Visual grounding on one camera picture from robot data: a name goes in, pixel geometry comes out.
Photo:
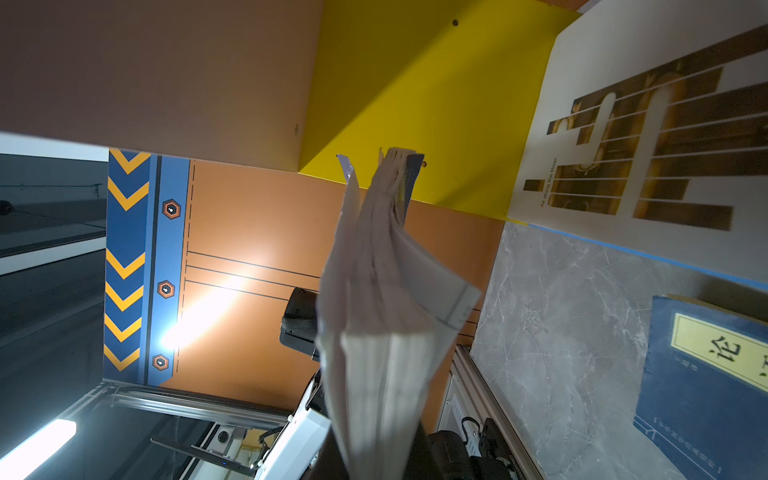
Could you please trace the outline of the dark blue book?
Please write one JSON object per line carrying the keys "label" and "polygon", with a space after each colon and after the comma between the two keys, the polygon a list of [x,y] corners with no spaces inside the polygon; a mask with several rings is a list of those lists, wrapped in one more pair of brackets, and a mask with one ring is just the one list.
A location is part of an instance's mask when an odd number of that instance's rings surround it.
{"label": "dark blue book", "polygon": [[654,297],[633,424],[687,479],[766,478],[766,322]]}

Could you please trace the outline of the white book with dark bars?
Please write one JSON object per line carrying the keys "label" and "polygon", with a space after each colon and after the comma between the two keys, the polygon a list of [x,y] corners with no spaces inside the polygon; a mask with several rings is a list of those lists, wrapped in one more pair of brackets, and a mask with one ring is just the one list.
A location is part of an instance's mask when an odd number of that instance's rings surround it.
{"label": "white book with dark bars", "polygon": [[767,5],[600,1],[555,41],[508,217],[767,286]]}

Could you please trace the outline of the purple blue book yellow label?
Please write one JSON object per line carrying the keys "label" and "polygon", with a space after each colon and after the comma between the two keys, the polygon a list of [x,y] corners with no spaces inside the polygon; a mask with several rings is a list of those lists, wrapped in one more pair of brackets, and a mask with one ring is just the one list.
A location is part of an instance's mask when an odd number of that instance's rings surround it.
{"label": "purple blue book yellow label", "polygon": [[429,397],[480,291],[405,229],[420,153],[381,152],[366,189],[346,190],[320,281],[318,334],[331,427],[352,479],[399,479]]}

